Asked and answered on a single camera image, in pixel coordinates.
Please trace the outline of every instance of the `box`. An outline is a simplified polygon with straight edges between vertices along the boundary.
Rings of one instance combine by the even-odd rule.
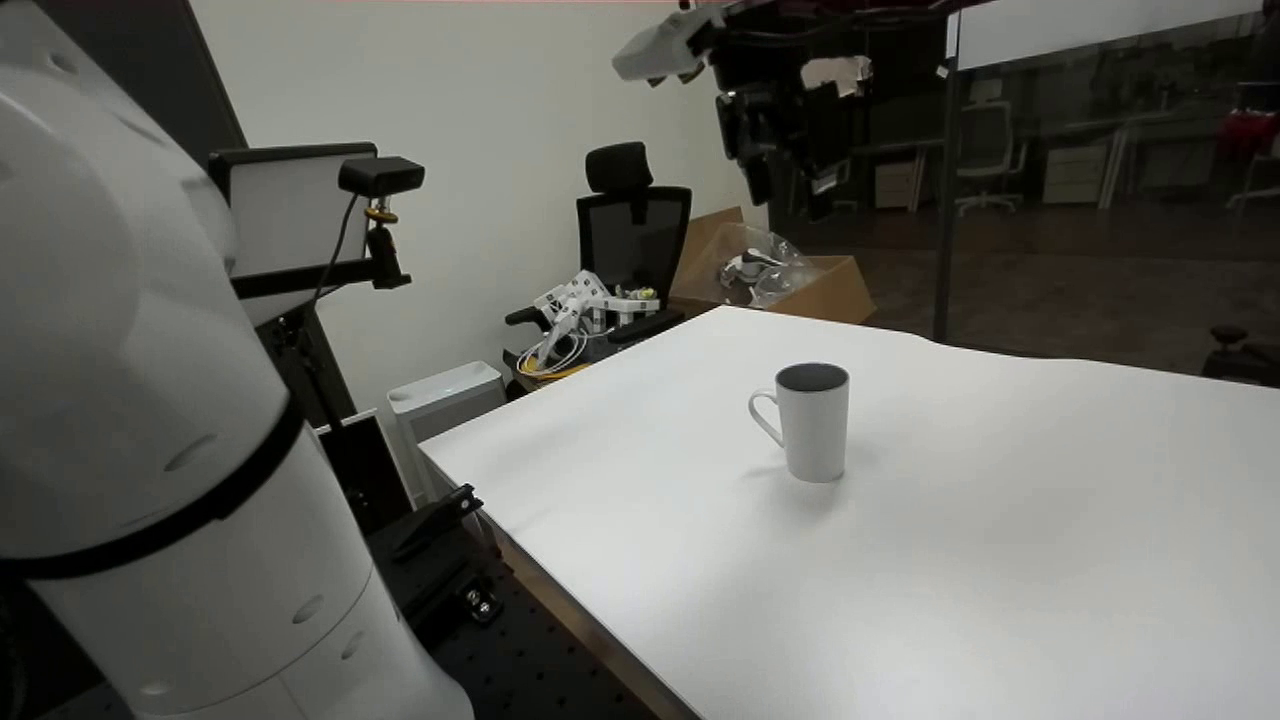
[[[729,302],[720,290],[720,269],[749,248],[745,211],[724,207],[687,225],[685,255],[670,281],[670,311],[697,317]],[[875,298],[851,255],[809,255],[811,281],[795,290],[768,294],[765,311],[815,317],[864,323]]]

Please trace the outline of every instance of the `mug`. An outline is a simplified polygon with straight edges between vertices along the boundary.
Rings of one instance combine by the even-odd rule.
[[[837,364],[793,364],[775,372],[775,395],[749,398],[750,419],[786,450],[798,481],[840,481],[847,443],[847,372]]]

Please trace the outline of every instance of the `desk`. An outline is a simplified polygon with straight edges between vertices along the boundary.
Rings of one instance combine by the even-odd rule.
[[[851,372],[847,481],[745,398]],[[1280,395],[720,307],[422,450],[713,720],[1275,720]]]

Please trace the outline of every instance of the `floor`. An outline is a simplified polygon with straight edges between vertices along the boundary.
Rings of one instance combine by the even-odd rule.
[[[851,253],[881,302],[875,323],[933,331],[933,211],[844,214],[786,235],[804,253]],[[1211,323],[1280,342],[1275,207],[1167,200],[972,211],[957,225],[953,342],[1199,372]]]

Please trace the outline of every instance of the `cable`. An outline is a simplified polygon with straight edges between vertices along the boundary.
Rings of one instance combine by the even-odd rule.
[[[336,269],[336,259],[341,259],[341,253],[344,253],[344,242],[346,242],[346,225],[351,225],[357,200],[361,200],[361,195],[351,190],[351,200],[346,200],[346,207],[344,207],[344,221],[336,225],[336,242],[331,242],[331,255],[326,255],[326,263],[325,263],[325,271],[321,271],[321,281],[316,281],[311,302],[325,294],[325,281],[326,281],[326,271]]]

